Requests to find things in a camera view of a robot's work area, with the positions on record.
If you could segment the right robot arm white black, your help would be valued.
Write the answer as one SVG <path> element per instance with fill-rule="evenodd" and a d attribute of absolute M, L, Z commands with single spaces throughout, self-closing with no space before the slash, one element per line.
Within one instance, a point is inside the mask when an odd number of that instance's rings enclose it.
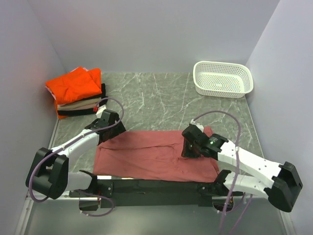
<path fill-rule="evenodd" d="M 206 196 L 226 196 L 231 190 L 235 195 L 244 193 L 268 199 L 277 209 L 291 212 L 303 188 L 298 171 L 292 163 L 280 164 L 259 157 L 236 147 L 235 143 L 218 134 L 210 137 L 203 128 L 189 125 L 183 132 L 182 156 L 197 159 L 212 158 L 238 166 L 246 175 L 236 175 L 222 170 L 212 183 L 199 184 L 199 193 Z"/>

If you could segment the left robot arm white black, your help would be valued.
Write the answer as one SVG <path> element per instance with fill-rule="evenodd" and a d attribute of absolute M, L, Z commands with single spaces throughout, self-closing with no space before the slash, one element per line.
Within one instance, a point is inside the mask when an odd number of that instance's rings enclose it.
<path fill-rule="evenodd" d="M 85 170 L 70 172 L 73 163 L 90 148 L 106 142 L 126 129 L 119 114 L 104 110 L 101 116 L 87 125 L 81 133 L 52 149 L 40 148 L 34 157 L 25 185 L 29 192 L 57 199 L 65 191 L 80 190 L 91 197 L 99 193 L 97 176 Z"/>

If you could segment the pink red t shirt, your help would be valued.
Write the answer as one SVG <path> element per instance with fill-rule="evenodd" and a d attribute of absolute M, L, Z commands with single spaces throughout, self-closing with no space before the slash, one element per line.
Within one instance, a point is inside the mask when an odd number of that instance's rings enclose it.
<path fill-rule="evenodd" d="M 126 131 L 98 145 L 93 174 L 144 180 L 213 182 L 220 170 L 212 158 L 184 158 L 182 132 Z"/>

